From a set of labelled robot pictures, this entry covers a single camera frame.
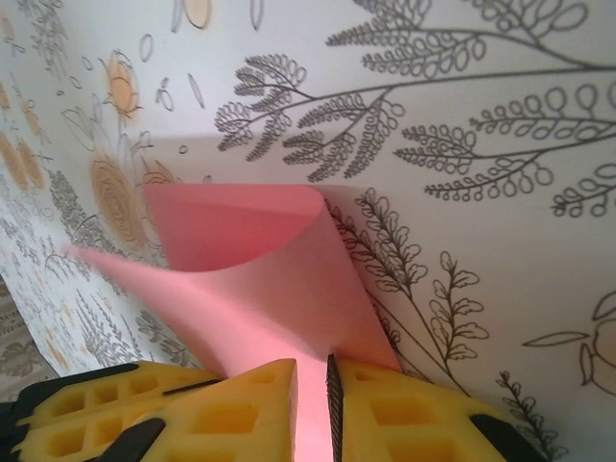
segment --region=white wallpaper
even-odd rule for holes
[[[194,364],[61,252],[164,265],[142,184],[313,184],[409,373],[495,404],[548,460],[613,459],[616,3],[5,0],[2,15],[0,272],[59,372]]]

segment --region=fern drawing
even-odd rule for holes
[[[217,112],[223,133],[221,151],[249,146],[250,162],[264,157],[278,142],[292,152],[289,166],[315,166],[307,174],[316,183],[342,175],[353,178],[389,149],[399,130],[406,139],[394,156],[414,167],[432,168],[455,179],[424,187],[443,200],[481,201],[532,194],[556,177],[553,162],[567,151],[616,137],[616,64],[591,63],[551,48],[555,38],[582,27],[590,14],[584,2],[525,0],[468,1],[486,27],[427,26],[431,0],[353,0],[372,19],[330,36],[326,45],[382,48],[362,57],[376,73],[397,76],[391,84],[313,95],[305,91],[308,71],[286,55],[250,57],[236,76],[235,93],[251,102],[229,102]],[[482,71],[506,43],[544,58],[532,70]],[[538,77],[549,84],[532,94],[496,105],[456,125],[408,123],[402,92],[425,86],[465,86],[502,81],[503,85]],[[254,140],[256,132],[263,134]],[[494,151],[494,137],[527,141],[524,149]],[[488,146],[488,152],[482,148]],[[616,199],[616,164],[584,160],[589,167],[574,185],[556,192],[556,217],[603,217]]]
[[[548,429],[545,426],[544,417],[537,413],[537,399],[534,397],[522,396],[522,385],[520,382],[511,380],[509,371],[500,372],[497,384],[507,390],[510,397],[502,400],[509,408],[509,414],[519,423],[516,424],[517,430],[522,433],[549,462],[558,460],[569,453],[567,448],[555,443],[558,432]]]
[[[410,229],[398,223],[398,212],[391,209],[387,197],[377,196],[370,188],[355,203],[361,208],[368,229],[359,229],[353,218],[344,217],[339,208],[330,206],[346,249],[351,258],[374,277],[374,286],[378,290],[401,293],[406,297],[420,321],[422,335],[429,338],[429,345],[424,345],[376,295],[369,292],[390,343],[399,353],[397,344],[404,333],[454,387],[468,394],[455,377],[454,363],[475,359],[477,353],[472,345],[489,338],[490,334],[475,320],[476,314],[483,311],[483,305],[460,293],[465,287],[479,283],[479,277],[462,269],[459,262],[444,251],[440,258],[444,277],[432,281],[434,299],[429,308],[420,306],[415,296],[416,285],[428,275],[428,267],[418,261],[422,248],[409,242]],[[400,359],[411,373],[431,381],[408,358],[400,355]]]

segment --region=black plastic edge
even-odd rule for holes
[[[333,354],[327,356],[327,406],[331,425],[331,442],[334,462],[343,460],[343,416],[345,413],[345,390],[340,379],[338,365]]]
[[[485,414],[470,419],[507,462],[548,462],[512,424]]]
[[[210,385],[215,385],[220,383],[222,380],[219,378],[213,378],[212,380],[206,380],[205,382],[194,383],[193,385],[187,385],[186,387],[174,388],[173,390],[167,390],[163,392],[164,397],[168,397],[169,395],[175,395],[176,393],[184,393],[189,392],[190,390],[196,390],[197,388],[209,387]]]
[[[11,418],[14,422],[17,422],[24,417],[31,416],[34,414],[34,411],[39,404],[54,396],[62,388],[70,385],[76,385],[78,383],[89,382],[91,380],[97,380],[110,375],[134,371],[138,368],[139,365],[135,363],[127,363],[119,366],[112,366],[110,368],[99,369],[97,371],[76,373],[67,377],[54,378],[52,380],[32,384],[24,388],[19,394],[17,401],[14,402]]]
[[[97,462],[140,462],[165,429],[158,417],[126,428],[103,452]]]

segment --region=orange flower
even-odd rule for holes
[[[9,111],[11,109],[11,101],[4,90],[4,85],[2,85],[2,82],[0,82],[0,108],[4,111]]]
[[[27,191],[28,179],[26,178],[23,167],[15,154],[13,145],[4,132],[0,133],[0,154],[2,154],[2,158],[7,164],[7,168],[9,169],[9,173],[13,177],[14,182],[22,191]]]
[[[171,172],[160,162],[154,161],[156,166],[148,168],[148,172],[143,176],[144,185],[163,185],[165,183],[175,183]]]
[[[139,87],[131,60],[119,50],[112,53],[107,65],[109,97],[117,113],[129,116],[139,105]]]
[[[37,159],[30,149],[30,146],[26,144],[26,141],[20,140],[17,145],[17,150],[21,153],[21,162],[26,168],[26,175],[30,178],[30,181],[37,187],[42,188],[45,181],[42,177]]]
[[[100,156],[92,163],[91,181],[96,203],[112,230],[132,249],[142,248],[146,237],[139,208],[116,162],[107,155]]]

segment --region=curled pink paper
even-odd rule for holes
[[[398,361],[322,196],[302,186],[151,185],[169,267],[76,254],[135,293],[206,369],[297,359],[295,460],[332,460],[326,356]]]

